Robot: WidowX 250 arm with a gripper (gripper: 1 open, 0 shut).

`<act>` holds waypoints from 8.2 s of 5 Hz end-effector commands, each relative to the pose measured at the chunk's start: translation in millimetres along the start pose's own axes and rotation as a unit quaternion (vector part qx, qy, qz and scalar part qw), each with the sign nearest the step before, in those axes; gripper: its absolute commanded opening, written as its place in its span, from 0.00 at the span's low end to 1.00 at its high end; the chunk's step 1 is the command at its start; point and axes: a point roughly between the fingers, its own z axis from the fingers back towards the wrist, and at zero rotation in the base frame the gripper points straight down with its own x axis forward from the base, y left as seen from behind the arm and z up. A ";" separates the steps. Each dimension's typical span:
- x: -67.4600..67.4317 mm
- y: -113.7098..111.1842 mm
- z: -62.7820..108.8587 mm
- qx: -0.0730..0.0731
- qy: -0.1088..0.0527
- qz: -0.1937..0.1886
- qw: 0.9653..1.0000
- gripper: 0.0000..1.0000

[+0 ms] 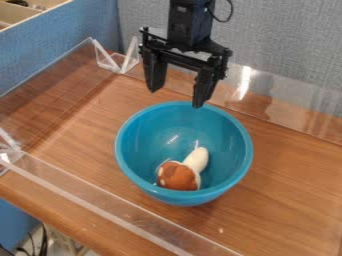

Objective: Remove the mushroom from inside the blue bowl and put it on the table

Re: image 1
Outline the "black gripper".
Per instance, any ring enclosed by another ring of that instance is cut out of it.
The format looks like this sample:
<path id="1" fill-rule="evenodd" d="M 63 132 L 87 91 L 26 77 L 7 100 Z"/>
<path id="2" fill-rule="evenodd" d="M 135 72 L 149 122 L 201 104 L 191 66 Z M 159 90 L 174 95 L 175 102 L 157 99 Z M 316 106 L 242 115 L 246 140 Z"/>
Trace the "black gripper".
<path id="1" fill-rule="evenodd" d="M 143 69 L 147 88 L 157 92 L 166 83 L 170 63 L 190 70 L 199 70 L 195 78 L 193 107 L 201 108 L 211 98 L 219 77 L 217 72 L 227 69 L 233 51 L 213 38 L 214 22 L 227 23 L 234 14 L 221 19 L 215 15 L 217 0 L 170 0 L 169 23 L 165 32 L 157 28 L 141 28 Z"/>

